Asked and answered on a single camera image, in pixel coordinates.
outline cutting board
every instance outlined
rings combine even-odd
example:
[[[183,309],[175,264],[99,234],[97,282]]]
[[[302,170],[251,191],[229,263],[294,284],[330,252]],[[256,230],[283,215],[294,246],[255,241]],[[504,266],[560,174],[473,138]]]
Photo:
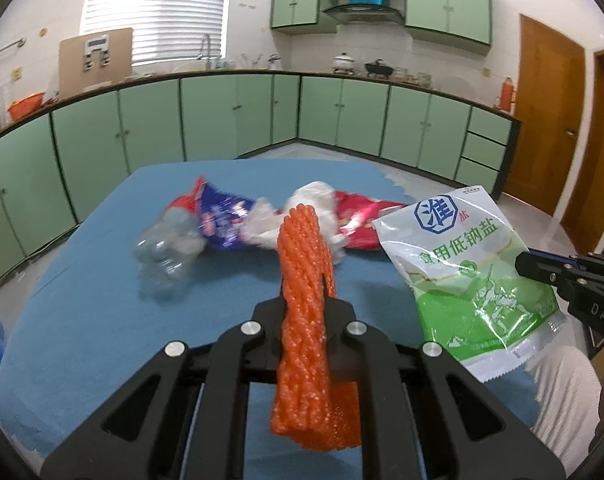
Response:
[[[101,66],[98,52],[94,52],[93,67],[85,72],[82,67],[86,41],[105,34],[109,35],[111,62]],[[60,99],[73,97],[95,85],[117,84],[130,76],[132,48],[132,28],[103,30],[60,41]]]

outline orange plastic basket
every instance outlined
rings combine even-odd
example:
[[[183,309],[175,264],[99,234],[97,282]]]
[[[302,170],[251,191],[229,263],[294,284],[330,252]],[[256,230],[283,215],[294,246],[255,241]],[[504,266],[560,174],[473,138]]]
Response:
[[[44,92],[40,92],[39,94],[30,95],[21,101],[12,104],[9,106],[11,118],[14,121],[19,121],[27,115],[32,114],[35,110],[42,106],[43,97]]]

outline blue tablecloth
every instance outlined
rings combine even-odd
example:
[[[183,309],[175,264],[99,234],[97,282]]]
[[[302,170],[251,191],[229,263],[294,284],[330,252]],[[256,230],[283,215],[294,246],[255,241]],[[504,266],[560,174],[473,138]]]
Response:
[[[282,206],[314,180],[335,189],[410,202],[367,162],[223,160],[136,171],[71,236],[40,278],[10,336],[0,367],[0,425],[46,457],[166,342],[214,341],[278,294],[274,251],[207,251],[178,302],[141,292],[132,247],[162,209],[204,174],[216,187]],[[423,341],[415,300],[385,253],[351,252],[336,267],[338,296],[359,319],[402,344]],[[532,426],[538,406],[523,369],[488,386]],[[315,454],[269,432],[274,387],[251,386],[245,478],[360,478],[358,449]]]

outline orange net bag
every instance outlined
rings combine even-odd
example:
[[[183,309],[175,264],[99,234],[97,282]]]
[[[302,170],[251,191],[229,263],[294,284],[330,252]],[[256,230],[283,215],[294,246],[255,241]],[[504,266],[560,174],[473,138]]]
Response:
[[[271,431],[315,451],[360,446],[357,384],[331,384],[329,376],[322,276],[332,298],[335,279],[312,206],[290,210],[279,230],[277,251],[288,309]]]

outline purple package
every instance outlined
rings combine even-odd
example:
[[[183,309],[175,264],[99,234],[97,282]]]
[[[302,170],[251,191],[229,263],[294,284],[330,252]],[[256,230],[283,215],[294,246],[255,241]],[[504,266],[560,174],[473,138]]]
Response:
[[[255,201],[222,193],[203,176],[198,177],[194,192],[199,230],[208,243],[217,249],[247,247],[240,239],[240,227]]]

